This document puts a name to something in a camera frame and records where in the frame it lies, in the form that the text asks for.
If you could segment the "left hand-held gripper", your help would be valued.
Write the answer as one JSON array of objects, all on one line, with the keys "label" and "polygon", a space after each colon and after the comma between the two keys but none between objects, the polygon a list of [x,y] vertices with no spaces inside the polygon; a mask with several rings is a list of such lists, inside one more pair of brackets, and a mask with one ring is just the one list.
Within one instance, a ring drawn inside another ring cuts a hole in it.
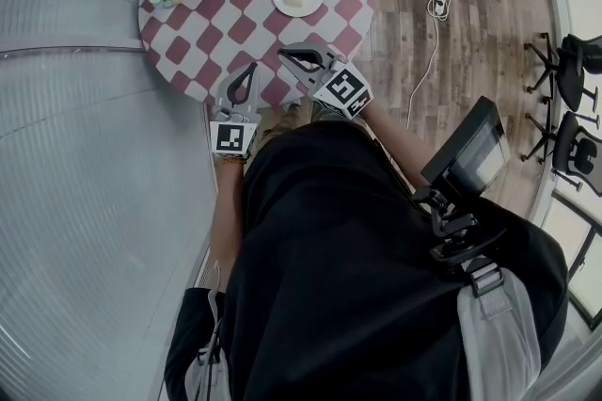
[{"label": "left hand-held gripper", "polygon": [[259,103],[261,69],[257,62],[242,66],[224,78],[217,89],[210,121],[214,155],[250,155],[261,115]]}]

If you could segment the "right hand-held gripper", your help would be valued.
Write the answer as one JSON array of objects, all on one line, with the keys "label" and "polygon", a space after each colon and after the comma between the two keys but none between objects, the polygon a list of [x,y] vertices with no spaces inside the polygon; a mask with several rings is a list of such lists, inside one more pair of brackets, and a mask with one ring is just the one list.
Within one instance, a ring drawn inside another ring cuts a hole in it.
[{"label": "right hand-held gripper", "polygon": [[323,43],[295,42],[278,49],[277,57],[311,91],[313,101],[348,120],[355,119],[373,100],[372,88],[357,67],[343,63]]}]

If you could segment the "person's right forearm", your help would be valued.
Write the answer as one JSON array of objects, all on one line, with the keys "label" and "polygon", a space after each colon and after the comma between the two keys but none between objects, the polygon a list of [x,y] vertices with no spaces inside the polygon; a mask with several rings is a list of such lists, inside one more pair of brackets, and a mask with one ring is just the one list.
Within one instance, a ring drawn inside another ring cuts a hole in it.
[{"label": "person's right forearm", "polygon": [[429,182],[421,172],[435,155],[433,149],[392,118],[375,100],[362,110],[361,116],[388,151],[405,179],[415,189],[428,185]]}]

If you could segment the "person's left forearm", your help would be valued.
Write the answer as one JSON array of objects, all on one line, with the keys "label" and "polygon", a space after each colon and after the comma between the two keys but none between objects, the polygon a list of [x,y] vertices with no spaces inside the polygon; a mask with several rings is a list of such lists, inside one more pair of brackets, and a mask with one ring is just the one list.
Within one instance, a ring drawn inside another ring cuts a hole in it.
[{"label": "person's left forearm", "polygon": [[217,194],[210,229],[210,263],[217,288],[225,293],[243,240],[241,192],[246,161],[220,158],[215,166]]}]

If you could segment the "person's olive trousers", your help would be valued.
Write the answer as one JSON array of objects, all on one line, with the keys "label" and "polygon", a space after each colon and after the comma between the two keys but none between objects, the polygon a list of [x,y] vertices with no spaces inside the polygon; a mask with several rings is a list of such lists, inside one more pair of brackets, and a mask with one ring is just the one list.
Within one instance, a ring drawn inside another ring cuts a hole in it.
[{"label": "person's olive trousers", "polygon": [[363,133],[368,133],[363,120],[348,120],[333,109],[325,107],[319,102],[309,101],[306,104],[299,102],[291,103],[277,123],[263,132],[261,141],[267,142],[276,136],[288,133],[306,124],[319,121],[342,121],[343,123],[357,127]]}]

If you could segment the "black chest monitor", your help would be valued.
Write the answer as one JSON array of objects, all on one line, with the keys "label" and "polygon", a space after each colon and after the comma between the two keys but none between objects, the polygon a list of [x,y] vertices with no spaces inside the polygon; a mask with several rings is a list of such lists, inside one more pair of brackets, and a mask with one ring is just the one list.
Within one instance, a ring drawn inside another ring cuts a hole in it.
[{"label": "black chest monitor", "polygon": [[482,96],[421,175],[448,201],[458,204],[480,197],[510,158],[498,107]]}]

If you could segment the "person's black shirt torso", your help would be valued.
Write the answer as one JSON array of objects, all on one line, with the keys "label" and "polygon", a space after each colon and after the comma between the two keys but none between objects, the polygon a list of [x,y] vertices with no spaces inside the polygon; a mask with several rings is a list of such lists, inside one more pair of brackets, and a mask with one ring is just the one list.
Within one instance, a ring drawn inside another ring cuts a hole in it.
[{"label": "person's black shirt torso", "polygon": [[243,240],[226,292],[188,289],[164,382],[193,401],[210,345],[231,401],[470,401],[457,298],[386,156],[319,121],[245,168]]}]

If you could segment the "black office chair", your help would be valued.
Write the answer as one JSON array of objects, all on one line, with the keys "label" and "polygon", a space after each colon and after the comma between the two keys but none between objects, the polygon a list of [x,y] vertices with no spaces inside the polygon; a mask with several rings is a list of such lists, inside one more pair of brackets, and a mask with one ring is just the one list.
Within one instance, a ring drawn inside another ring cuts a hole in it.
[{"label": "black office chair", "polygon": [[602,138],[594,136],[578,122],[587,120],[598,126],[600,117],[594,119],[567,111],[558,128],[551,124],[549,117],[547,115],[547,125],[543,126],[531,113],[524,115],[541,137],[528,154],[520,154],[520,160],[530,160],[551,144],[551,172],[572,185],[577,192],[585,183],[598,198],[602,198]]},{"label": "black office chair", "polygon": [[554,77],[556,88],[564,103],[573,112],[577,112],[581,98],[589,97],[593,101],[593,112],[598,106],[599,90],[585,88],[585,73],[602,74],[602,35],[589,40],[568,34],[562,44],[552,51],[550,37],[547,32],[540,37],[547,42],[547,53],[544,55],[533,43],[523,45],[526,51],[532,50],[545,65],[545,70],[534,86],[526,87],[533,94],[547,80]]}]

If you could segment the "black monitor mount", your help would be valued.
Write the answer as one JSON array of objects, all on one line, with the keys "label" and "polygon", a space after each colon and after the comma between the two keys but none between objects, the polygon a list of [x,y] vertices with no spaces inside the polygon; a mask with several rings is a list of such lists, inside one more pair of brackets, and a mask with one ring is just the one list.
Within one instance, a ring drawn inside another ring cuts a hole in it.
[{"label": "black monitor mount", "polygon": [[502,280],[499,268],[487,256],[507,231],[501,221],[477,214],[476,208],[468,203],[455,206],[431,186],[419,188],[412,201],[430,208],[437,239],[430,256],[438,271],[447,275],[464,273],[474,286],[487,278],[494,283]]}]

